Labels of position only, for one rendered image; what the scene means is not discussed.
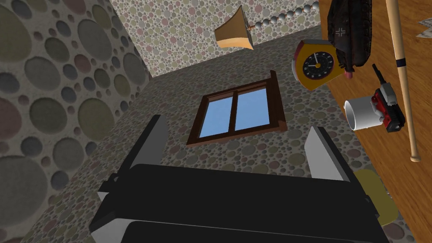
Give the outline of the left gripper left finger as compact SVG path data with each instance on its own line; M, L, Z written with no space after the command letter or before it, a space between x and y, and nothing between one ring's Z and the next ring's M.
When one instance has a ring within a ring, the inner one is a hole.
M154 115L124 159L119 173L124 174L138 164L160 165L167 139L166 116Z

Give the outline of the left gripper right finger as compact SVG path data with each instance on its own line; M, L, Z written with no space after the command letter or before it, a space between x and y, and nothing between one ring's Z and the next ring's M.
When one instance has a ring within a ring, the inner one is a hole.
M323 127L310 127L304 149L312 178L354 181L352 169Z

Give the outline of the brown wooden table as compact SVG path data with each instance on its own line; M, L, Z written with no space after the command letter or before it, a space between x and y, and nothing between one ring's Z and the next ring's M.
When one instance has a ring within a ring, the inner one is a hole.
M407 60L410 99L421 161L410 160L407 128L387 133L383 126L356 135L381 176L417 243L432 243L432 39L419 38L419 21L432 17L432 0L398 0ZM375 63L403 106L385 0L373 0L373 43L368 63L352 79L328 83L340 106L379 87Z

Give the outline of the white mug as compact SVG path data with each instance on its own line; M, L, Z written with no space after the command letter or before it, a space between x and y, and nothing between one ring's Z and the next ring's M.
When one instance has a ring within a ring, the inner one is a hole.
M381 125L380 114L372 105L372 96L346 100L344 110L349 127L356 131Z

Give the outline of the olive green chair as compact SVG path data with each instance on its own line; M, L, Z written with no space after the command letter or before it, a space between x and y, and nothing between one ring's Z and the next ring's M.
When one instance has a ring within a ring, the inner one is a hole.
M354 175L360 182L365 193L370 196L378 214L381 226L388 225L397 219L399 211L388 195L381 179L372 170L357 170Z

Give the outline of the red and white power tool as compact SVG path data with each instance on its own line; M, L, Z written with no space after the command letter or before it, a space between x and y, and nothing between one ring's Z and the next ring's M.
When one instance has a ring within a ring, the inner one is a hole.
M372 67L381 84L371 97L372 108L379 116L379 121L385 125L387 132L397 132L404 126L406 119L398 105L391 84L385 81L376 64L373 64Z

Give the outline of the brown framed window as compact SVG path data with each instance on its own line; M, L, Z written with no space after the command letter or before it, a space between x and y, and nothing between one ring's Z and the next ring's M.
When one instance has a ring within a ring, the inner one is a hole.
M275 131L287 131L287 124L277 75L271 70L267 79L203 96L186 145Z

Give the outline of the yellow clock with black dial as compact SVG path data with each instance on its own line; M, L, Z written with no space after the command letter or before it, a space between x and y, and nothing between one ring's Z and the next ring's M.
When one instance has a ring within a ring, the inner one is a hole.
M344 74L336 56L336 48L327 40L301 40L292 59L292 72L297 81L313 91Z

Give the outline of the wooden baseball bat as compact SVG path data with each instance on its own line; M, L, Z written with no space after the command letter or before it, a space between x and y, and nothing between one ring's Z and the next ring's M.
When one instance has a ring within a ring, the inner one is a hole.
M394 47L396 66L397 66L397 71L398 71L400 86L402 91L402 98L404 102L406 124L408 126L410 150L411 150L410 159L413 162L419 162L421 158L418 153L416 134L415 134L414 123L413 123L399 4L398 4L398 0L385 0L385 1L386 1L386 8L388 13L391 37L392 37L392 42Z

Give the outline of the dark toy tank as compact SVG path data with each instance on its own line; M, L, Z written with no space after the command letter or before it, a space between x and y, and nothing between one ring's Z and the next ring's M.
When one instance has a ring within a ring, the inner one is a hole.
M332 0L327 15L328 41L336 48L339 66L351 79L371 53L372 0Z

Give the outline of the beaded stem floor lamp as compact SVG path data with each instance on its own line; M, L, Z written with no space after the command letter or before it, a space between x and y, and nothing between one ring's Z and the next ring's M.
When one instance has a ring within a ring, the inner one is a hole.
M307 4L303 7L297 7L293 11L287 11L286 13L281 13L278 16L272 16L270 19L264 19L254 23L254 25L250 25L243 6L240 5L229 20L214 30L215 40L222 49L241 47L253 50L254 45L251 30L259 30L269 24L276 24L277 21L291 19L294 16L300 16L312 10L319 10L318 1L314 1L311 5Z

